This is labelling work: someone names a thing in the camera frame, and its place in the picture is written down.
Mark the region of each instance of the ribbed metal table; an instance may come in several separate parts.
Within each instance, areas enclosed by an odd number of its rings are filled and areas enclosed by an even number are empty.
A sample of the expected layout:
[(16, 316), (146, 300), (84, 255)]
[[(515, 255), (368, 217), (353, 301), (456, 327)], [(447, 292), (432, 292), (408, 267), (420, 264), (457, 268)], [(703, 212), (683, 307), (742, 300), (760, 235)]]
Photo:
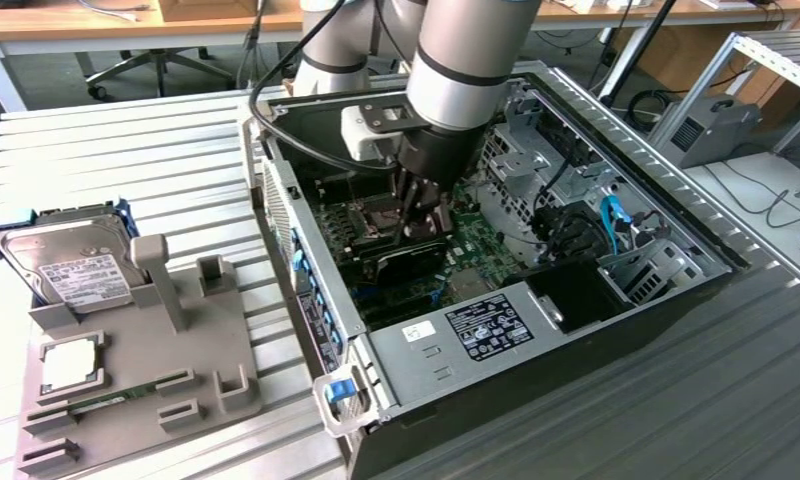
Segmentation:
[[(229, 92), (8, 114), (0, 122), (0, 206), (70, 207), (120, 195), (140, 231), (166, 235), (170, 268), (209, 253), (237, 268), (261, 414), (93, 478), (345, 478), (253, 219), (234, 127), (244, 99)], [(0, 479), (13, 472), (29, 331), (29, 291), (13, 275), (0, 263)]]

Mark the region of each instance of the metal workbench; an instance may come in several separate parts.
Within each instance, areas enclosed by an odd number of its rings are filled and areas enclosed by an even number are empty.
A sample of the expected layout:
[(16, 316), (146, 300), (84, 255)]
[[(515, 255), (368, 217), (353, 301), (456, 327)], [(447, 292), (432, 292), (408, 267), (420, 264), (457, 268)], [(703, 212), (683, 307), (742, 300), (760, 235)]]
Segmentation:
[[(226, 93), (2, 117), (0, 204), (46, 208), (121, 194), (140, 230), (168, 233), (172, 267), (209, 252), (234, 262), (249, 312), (262, 413), (93, 478), (345, 475), (250, 217), (242, 101)], [(676, 194), (700, 210), (688, 189)], [(645, 349), (381, 477), (800, 479), (800, 282), (721, 216), (708, 221), (754, 264), (738, 283)], [(20, 285), (0, 289), (0, 479), (13, 468), (26, 297)]]

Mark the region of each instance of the hard drive label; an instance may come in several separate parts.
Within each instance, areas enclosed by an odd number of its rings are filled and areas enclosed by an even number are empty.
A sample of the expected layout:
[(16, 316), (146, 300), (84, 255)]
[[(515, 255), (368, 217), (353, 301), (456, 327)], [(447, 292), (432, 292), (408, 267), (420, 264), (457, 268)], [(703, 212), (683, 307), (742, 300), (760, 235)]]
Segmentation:
[(468, 356), (477, 362), (533, 339), (503, 294), (453, 310), (445, 316)]
[(42, 265), (40, 270), (69, 307), (130, 294), (128, 282), (112, 255), (52, 263)]

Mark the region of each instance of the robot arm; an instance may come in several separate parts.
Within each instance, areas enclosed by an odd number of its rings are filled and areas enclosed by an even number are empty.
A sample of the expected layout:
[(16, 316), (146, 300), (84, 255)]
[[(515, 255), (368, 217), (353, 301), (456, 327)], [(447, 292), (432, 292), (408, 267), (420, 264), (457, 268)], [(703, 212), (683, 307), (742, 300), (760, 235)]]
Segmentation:
[[(403, 129), (393, 191), (404, 205), (403, 234), (424, 238), (452, 230), (449, 192), (503, 99), (541, 0), (348, 0), (305, 47), (296, 95), (367, 87), (368, 53), (392, 52), (373, 2), (383, 2), (388, 28), (404, 51), (417, 38), (405, 108), (420, 122)], [(307, 29), (323, 15), (307, 13)]]

